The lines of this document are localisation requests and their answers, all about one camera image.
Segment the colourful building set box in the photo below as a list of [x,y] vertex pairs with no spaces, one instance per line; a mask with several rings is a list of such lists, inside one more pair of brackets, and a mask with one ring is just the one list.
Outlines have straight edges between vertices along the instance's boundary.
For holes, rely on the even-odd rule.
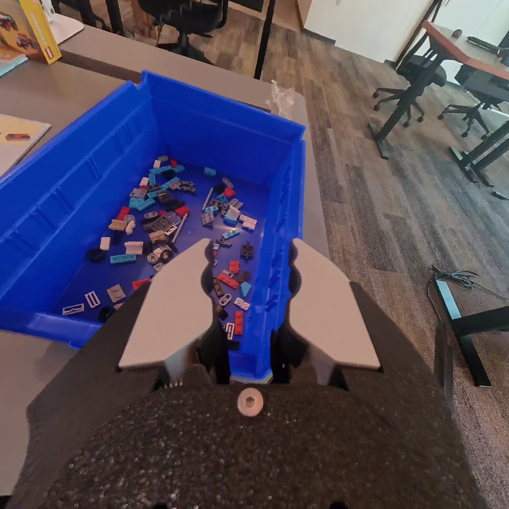
[[62,57],[39,1],[1,1],[1,50],[51,65]]

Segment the wood-top desk with black legs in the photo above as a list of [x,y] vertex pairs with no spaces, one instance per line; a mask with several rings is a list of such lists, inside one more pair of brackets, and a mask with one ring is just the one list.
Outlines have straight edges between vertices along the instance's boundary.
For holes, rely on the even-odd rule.
[[[430,39],[431,53],[417,67],[414,81],[410,83],[409,88],[402,92],[396,109],[380,130],[375,131],[374,127],[368,124],[379,154],[385,160],[389,158],[384,151],[385,138],[407,111],[407,108],[411,106],[411,102],[422,94],[432,74],[444,60],[455,60],[462,65],[473,67],[475,70],[481,70],[508,80],[508,66],[503,63],[500,55],[502,50],[498,55],[491,54],[467,42],[466,36],[455,37],[452,30],[428,21],[423,23],[423,29]],[[508,152],[508,121],[470,152],[459,153],[452,147],[449,150],[458,167],[471,182],[493,188],[485,176],[484,170]]]

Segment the clear plastic bag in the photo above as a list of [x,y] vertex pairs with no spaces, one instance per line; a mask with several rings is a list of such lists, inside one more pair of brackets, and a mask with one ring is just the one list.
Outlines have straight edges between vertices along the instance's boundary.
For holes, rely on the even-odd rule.
[[295,90],[293,88],[285,89],[278,85],[275,80],[271,80],[271,93],[266,101],[271,114],[286,120],[292,120],[295,106]]

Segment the light blue closed booklet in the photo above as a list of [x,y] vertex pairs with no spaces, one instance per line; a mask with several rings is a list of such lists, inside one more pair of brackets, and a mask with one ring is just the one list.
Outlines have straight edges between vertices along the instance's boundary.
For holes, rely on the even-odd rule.
[[8,74],[10,71],[14,70],[19,65],[23,64],[28,60],[27,56],[24,54],[13,53],[10,54],[5,51],[1,51],[1,73],[0,76],[4,76]]

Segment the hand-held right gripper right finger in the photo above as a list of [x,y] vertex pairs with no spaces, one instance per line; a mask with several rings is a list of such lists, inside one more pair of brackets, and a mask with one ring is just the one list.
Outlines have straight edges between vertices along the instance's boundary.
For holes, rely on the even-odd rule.
[[346,368],[382,372],[347,276],[299,238],[288,265],[283,323],[271,332],[272,382],[347,385]]

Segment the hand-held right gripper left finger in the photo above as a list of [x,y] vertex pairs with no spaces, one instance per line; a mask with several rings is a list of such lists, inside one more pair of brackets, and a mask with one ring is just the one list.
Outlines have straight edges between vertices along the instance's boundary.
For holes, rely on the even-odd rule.
[[201,365],[229,379],[226,333],[213,290],[213,243],[200,239],[151,280],[118,362],[122,371],[163,367],[171,382]]

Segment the grey desk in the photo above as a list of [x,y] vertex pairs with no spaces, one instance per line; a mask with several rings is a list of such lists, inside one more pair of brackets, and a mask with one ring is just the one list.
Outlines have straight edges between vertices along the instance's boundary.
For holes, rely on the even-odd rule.
[[[311,120],[313,101],[304,82],[319,77],[319,66],[332,46],[300,35],[295,56],[289,43],[277,35],[269,39],[262,81],[170,54],[147,44],[84,28],[63,44],[62,59],[45,66],[28,60],[1,77],[1,112],[51,124],[56,133],[94,106],[124,81],[139,82],[147,70],[226,98],[263,108],[270,95],[270,81],[295,88],[293,119],[306,126],[306,204],[303,238],[329,258],[312,141],[316,121]],[[28,446],[26,407],[73,356],[71,349],[38,337],[1,331],[1,495],[16,484]]]

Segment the pile of small toy bricks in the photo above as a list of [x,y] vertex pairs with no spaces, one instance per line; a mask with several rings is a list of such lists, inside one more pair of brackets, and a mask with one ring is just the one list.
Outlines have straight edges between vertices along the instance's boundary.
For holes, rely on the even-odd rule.
[[212,242],[213,299],[225,316],[247,311],[254,291],[270,190],[245,177],[179,161],[141,180],[111,222],[79,254],[81,265],[52,306],[101,326],[136,290],[203,238]]

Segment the white rounded board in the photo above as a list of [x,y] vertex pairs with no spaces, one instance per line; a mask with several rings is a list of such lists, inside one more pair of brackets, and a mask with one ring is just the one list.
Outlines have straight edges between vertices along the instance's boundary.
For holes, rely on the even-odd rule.
[[49,25],[58,45],[82,32],[85,28],[82,22],[56,13],[49,21]]

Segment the black keyboard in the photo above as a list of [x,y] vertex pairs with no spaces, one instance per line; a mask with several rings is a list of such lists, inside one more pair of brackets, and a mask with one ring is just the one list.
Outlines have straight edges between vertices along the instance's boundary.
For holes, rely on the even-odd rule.
[[479,47],[485,51],[490,52],[491,54],[498,55],[501,51],[501,48],[499,46],[496,46],[494,44],[491,44],[487,41],[481,40],[475,36],[467,36],[467,42],[470,44]]

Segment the open instruction booklet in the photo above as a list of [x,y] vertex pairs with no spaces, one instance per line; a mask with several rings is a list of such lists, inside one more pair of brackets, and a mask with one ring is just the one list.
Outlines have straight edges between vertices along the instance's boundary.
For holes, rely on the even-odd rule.
[[18,164],[50,128],[51,124],[1,113],[1,176]]

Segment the blue plastic bin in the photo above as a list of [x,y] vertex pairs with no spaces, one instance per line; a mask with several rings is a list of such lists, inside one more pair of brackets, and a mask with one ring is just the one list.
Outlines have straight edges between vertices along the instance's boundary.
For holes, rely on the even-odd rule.
[[218,249],[216,277],[239,260],[246,283],[232,301],[250,305],[232,374],[270,373],[270,334],[289,298],[288,248],[302,238],[304,127],[154,73],[127,83],[42,146],[1,181],[1,329],[82,347],[101,327],[107,290],[126,295],[156,275],[147,255],[124,257],[125,242],[148,243],[144,213],[165,211],[130,196],[143,178],[184,201],[180,252],[237,228]]

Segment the black desk foot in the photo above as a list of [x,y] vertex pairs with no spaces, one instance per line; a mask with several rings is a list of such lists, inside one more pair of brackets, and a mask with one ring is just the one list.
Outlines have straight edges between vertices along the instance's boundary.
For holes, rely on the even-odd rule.
[[474,385],[492,388],[472,336],[494,330],[508,332],[508,306],[462,316],[448,283],[437,278],[432,278],[432,281],[446,309],[451,329],[467,363]]

